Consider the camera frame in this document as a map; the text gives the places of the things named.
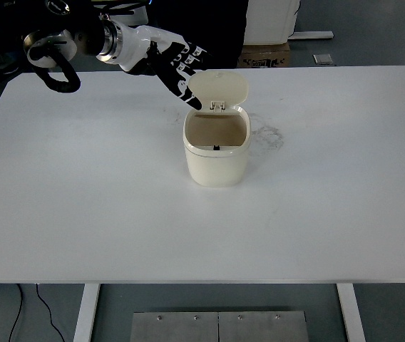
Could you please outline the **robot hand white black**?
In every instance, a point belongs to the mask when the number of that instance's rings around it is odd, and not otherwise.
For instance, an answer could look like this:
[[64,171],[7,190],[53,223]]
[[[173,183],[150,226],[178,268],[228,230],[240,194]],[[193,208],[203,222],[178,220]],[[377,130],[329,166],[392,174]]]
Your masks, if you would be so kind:
[[212,56],[182,36],[152,26],[123,27],[123,43],[116,59],[128,74],[157,76],[176,97],[196,110],[202,103],[188,87],[198,70],[205,70]]

